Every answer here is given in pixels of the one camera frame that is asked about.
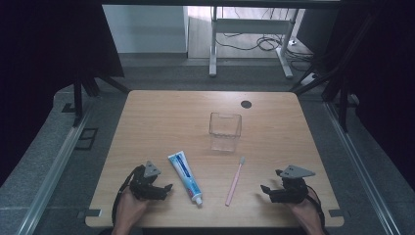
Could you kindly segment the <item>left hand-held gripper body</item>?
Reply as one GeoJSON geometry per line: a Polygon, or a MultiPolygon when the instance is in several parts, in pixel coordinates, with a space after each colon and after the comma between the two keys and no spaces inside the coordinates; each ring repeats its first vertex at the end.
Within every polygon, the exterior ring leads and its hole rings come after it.
{"type": "Polygon", "coordinates": [[[133,195],[137,199],[149,200],[151,194],[163,194],[159,191],[162,187],[153,185],[160,174],[161,171],[151,161],[137,166],[132,171],[132,179],[129,182],[133,195]]]}

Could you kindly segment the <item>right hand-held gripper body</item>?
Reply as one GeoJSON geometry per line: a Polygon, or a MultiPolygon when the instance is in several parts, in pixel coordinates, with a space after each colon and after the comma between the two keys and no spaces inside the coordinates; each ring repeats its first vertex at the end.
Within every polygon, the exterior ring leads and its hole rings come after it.
{"type": "Polygon", "coordinates": [[[308,194],[308,189],[304,181],[305,177],[314,176],[311,170],[296,166],[287,166],[282,173],[283,189],[277,192],[277,203],[301,203],[308,194]]]}

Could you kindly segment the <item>white and blue toothpaste tube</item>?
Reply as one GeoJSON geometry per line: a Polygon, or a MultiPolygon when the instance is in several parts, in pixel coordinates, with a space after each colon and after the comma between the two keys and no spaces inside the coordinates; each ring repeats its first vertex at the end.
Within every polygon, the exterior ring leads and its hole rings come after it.
{"type": "Polygon", "coordinates": [[[188,165],[185,153],[180,151],[167,158],[180,177],[190,199],[200,207],[203,204],[203,193],[188,165]]]}

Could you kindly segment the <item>pink toothbrush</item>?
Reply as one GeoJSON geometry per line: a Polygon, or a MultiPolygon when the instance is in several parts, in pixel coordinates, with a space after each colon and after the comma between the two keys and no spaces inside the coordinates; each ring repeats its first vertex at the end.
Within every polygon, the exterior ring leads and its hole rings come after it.
{"type": "Polygon", "coordinates": [[[229,192],[228,192],[228,195],[227,195],[227,198],[226,198],[226,201],[225,201],[225,206],[226,207],[230,207],[230,205],[231,205],[231,202],[232,202],[232,199],[233,199],[236,187],[237,187],[237,183],[238,183],[238,180],[239,180],[239,177],[240,177],[241,169],[242,169],[242,166],[245,163],[245,160],[246,160],[245,157],[240,158],[238,169],[237,169],[237,171],[234,175],[231,187],[229,189],[229,192]]]}

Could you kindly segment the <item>clear plastic square cup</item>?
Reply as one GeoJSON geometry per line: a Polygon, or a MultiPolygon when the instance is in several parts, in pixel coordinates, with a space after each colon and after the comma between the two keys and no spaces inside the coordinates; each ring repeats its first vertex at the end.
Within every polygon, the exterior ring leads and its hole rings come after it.
{"type": "Polygon", "coordinates": [[[235,152],[242,132],[242,116],[211,113],[209,120],[210,147],[214,151],[235,152]]]}

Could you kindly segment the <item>person's right hand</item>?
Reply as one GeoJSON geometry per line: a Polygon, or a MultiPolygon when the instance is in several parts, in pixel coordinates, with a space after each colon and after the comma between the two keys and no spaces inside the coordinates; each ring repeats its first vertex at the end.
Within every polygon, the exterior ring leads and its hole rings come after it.
{"type": "Polygon", "coordinates": [[[287,204],[287,207],[302,228],[322,228],[318,210],[308,199],[299,204],[287,204]]]}

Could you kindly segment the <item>person's left hand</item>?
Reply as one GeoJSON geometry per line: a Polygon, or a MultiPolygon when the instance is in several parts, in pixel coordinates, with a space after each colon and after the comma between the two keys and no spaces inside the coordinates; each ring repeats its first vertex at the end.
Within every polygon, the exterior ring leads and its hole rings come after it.
{"type": "Polygon", "coordinates": [[[143,216],[148,205],[148,200],[136,199],[130,189],[125,188],[116,209],[114,227],[132,228],[143,216]]]}

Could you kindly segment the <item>black metal stand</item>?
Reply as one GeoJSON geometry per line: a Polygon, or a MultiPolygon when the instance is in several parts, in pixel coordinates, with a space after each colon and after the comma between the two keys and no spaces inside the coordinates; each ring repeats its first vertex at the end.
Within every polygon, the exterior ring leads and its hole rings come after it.
{"type": "MultiPolygon", "coordinates": [[[[119,90],[124,94],[128,94],[130,89],[114,80],[108,75],[99,74],[98,78],[108,83],[110,86],[119,90]]],[[[82,90],[85,90],[87,95],[90,97],[98,97],[100,89],[95,76],[92,75],[78,75],[74,79],[73,83],[73,101],[74,101],[74,126],[79,126],[83,118],[83,103],[82,103],[82,90]]]]}
{"type": "Polygon", "coordinates": [[[340,95],[338,123],[344,131],[346,127],[346,110],[347,110],[347,95],[348,95],[348,81],[346,79],[346,69],[349,67],[353,55],[356,53],[361,41],[369,30],[371,24],[375,19],[375,15],[368,13],[361,23],[356,23],[352,29],[347,33],[346,38],[350,41],[348,46],[342,53],[338,49],[324,55],[320,60],[333,59],[338,56],[336,64],[325,73],[318,75],[313,81],[306,85],[300,83],[310,75],[316,68],[317,62],[312,64],[310,68],[304,73],[301,79],[290,89],[296,95],[301,95],[318,85],[327,82],[327,86],[321,94],[324,102],[331,102],[337,95],[340,95]]]}

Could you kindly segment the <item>black curtain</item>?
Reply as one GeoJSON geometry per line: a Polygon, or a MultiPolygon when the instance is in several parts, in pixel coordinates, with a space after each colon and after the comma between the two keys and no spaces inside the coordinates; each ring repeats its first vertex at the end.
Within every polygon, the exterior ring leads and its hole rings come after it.
{"type": "Polygon", "coordinates": [[[0,186],[77,78],[122,76],[101,0],[0,0],[0,186]]]}
{"type": "MultiPolygon", "coordinates": [[[[345,87],[358,99],[356,114],[415,190],[415,0],[373,0],[377,14],[324,99],[345,87]]],[[[361,7],[307,9],[297,39],[330,71],[364,25],[361,7]]]]}

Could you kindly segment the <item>white cabinet panel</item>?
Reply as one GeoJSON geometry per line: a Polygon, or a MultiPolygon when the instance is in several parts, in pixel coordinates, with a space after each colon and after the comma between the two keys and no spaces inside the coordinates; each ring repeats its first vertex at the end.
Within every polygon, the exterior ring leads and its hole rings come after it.
{"type": "Polygon", "coordinates": [[[186,6],[104,5],[119,53],[187,53],[186,6]]]}

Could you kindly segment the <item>aluminium rail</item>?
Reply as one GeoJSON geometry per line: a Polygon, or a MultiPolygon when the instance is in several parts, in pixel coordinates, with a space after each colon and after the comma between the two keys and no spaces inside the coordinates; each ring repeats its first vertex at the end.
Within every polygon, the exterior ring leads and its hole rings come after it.
{"type": "Polygon", "coordinates": [[[40,221],[42,214],[45,212],[46,207],[55,191],[57,184],[66,168],[71,153],[74,150],[75,144],[80,137],[80,134],[90,119],[95,109],[93,102],[87,102],[83,108],[83,117],[77,122],[77,126],[73,126],[66,136],[66,139],[59,150],[56,158],[54,159],[48,173],[46,174],[39,190],[35,194],[35,197],[25,214],[16,235],[32,235],[35,231],[37,224],[40,221]]]}
{"type": "Polygon", "coordinates": [[[370,201],[372,208],[375,211],[386,235],[400,235],[399,230],[395,227],[393,218],[391,217],[390,210],[387,207],[384,198],[381,196],[379,190],[374,184],[372,177],[370,176],[366,166],[360,158],[356,147],[349,135],[344,132],[343,128],[338,123],[338,115],[335,107],[330,103],[325,103],[324,107],[328,112],[331,123],[334,125],[336,132],[338,133],[346,153],[351,161],[351,164],[356,171],[356,174],[362,184],[362,187],[370,201]]]}

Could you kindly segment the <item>black square floor frame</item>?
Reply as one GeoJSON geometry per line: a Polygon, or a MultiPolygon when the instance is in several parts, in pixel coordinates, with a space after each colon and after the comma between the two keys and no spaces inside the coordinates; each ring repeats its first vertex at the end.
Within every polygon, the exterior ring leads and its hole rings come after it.
{"type": "Polygon", "coordinates": [[[96,140],[97,133],[97,128],[83,128],[74,149],[77,151],[90,151],[96,140]]]}

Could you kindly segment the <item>white desk frame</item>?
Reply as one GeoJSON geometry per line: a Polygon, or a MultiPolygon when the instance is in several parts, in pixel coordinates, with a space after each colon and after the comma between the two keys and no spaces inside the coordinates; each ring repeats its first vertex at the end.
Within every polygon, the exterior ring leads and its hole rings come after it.
{"type": "Polygon", "coordinates": [[[211,16],[211,43],[209,48],[208,74],[216,77],[216,34],[217,33],[247,33],[247,34],[277,34],[282,35],[282,45],[275,49],[283,72],[287,79],[294,75],[287,62],[286,52],[291,39],[299,9],[294,9],[288,20],[248,20],[248,19],[219,19],[217,8],[212,8],[211,16]]]}

